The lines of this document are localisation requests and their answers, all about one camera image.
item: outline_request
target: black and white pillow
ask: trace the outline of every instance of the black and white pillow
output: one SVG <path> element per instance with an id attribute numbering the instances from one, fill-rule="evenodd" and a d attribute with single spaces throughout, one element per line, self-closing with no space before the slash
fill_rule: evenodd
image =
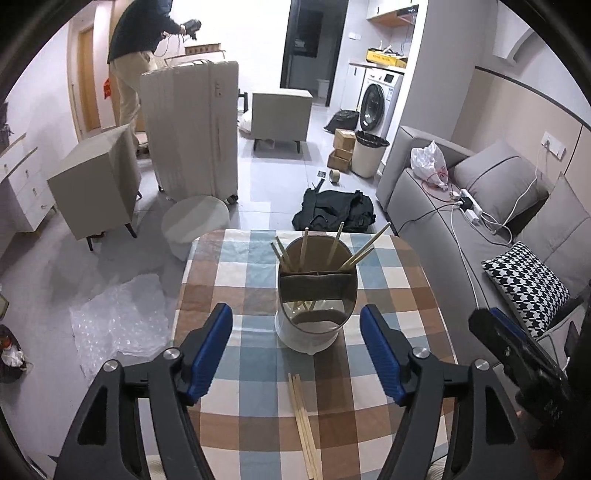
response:
<path id="1" fill-rule="evenodd" d="M 568 288 L 521 242 L 482 262 L 482 268 L 509 299 L 533 338 L 543 335 L 570 297 Z"/>

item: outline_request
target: bubble wrap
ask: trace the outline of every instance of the bubble wrap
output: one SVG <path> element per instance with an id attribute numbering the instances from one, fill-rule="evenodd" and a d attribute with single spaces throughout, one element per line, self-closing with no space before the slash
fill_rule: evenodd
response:
<path id="1" fill-rule="evenodd" d="M 139 275 L 109 287 L 80 308 L 71 308 L 74 341 L 89 381 L 117 352 L 151 356 L 170 340 L 158 275 Z"/>

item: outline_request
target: white dresser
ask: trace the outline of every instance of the white dresser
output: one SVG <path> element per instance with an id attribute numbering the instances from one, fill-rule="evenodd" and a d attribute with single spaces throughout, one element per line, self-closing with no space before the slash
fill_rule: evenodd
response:
<path id="1" fill-rule="evenodd" d="M 0 155 L 0 255 L 8 236 L 34 232 L 54 206 L 41 169 L 42 155 L 26 145 L 23 135 Z"/>

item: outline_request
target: silver screw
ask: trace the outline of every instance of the silver screw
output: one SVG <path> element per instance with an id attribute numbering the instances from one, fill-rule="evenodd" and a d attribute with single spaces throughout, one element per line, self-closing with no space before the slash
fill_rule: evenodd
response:
<path id="1" fill-rule="evenodd" d="M 491 367 L 489 362 L 487 362 L 486 360 L 483 360 L 482 358 L 479 358 L 478 360 L 476 360 L 474 362 L 474 365 L 476 366 L 476 368 L 478 370 L 482 370 L 483 372 L 486 372 Z"/>
<path id="2" fill-rule="evenodd" d="M 413 348 L 413 355 L 417 358 L 427 358 L 429 355 L 431 355 L 431 352 L 428 348 L 425 348 L 423 346 L 416 346 L 415 348 Z"/>
<path id="3" fill-rule="evenodd" d="M 108 362 L 105 362 L 105 364 L 103 365 L 103 370 L 105 372 L 114 372 L 115 370 L 117 370 L 118 366 L 119 364 L 117 363 L 117 360 L 109 360 Z"/>
<path id="4" fill-rule="evenodd" d="M 181 352 L 179 351 L 178 348 L 169 348 L 168 350 L 164 351 L 162 356 L 166 360 L 176 360 L 180 356 L 180 354 L 181 354 Z"/>

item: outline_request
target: white suitcase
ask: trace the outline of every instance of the white suitcase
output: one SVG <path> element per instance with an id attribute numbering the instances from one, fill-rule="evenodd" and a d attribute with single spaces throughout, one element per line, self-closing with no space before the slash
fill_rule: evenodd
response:
<path id="1" fill-rule="evenodd" d="M 177 202 L 238 195 L 238 63 L 198 60 L 146 73 L 142 111 L 158 185 Z"/>

